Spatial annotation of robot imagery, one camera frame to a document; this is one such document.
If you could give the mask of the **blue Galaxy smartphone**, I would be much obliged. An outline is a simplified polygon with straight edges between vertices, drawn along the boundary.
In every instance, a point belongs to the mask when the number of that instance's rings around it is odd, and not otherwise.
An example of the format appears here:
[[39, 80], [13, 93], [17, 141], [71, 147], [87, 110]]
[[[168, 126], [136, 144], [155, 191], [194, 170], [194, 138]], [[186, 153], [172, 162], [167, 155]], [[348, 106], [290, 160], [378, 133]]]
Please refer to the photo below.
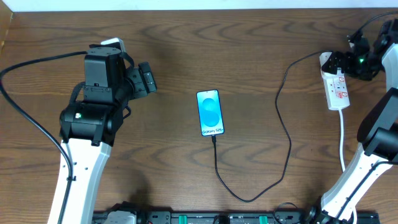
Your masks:
[[225, 129], [219, 91], [199, 91], [196, 97], [201, 135], [215, 136], [224, 134]]

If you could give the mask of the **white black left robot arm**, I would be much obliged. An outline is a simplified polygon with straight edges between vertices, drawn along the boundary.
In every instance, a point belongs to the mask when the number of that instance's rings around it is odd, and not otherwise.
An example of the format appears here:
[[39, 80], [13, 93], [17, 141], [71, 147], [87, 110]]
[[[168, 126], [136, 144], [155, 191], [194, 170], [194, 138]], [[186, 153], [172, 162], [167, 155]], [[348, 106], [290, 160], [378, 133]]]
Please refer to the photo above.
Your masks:
[[116, 133], [128, 117], [123, 112], [130, 109], [131, 100], [157, 90], [150, 65], [135, 65], [119, 38], [93, 44], [81, 54], [85, 81], [74, 87], [68, 106], [60, 113], [61, 141], [1, 89], [6, 101], [60, 151], [49, 223], [91, 223], [104, 167]]

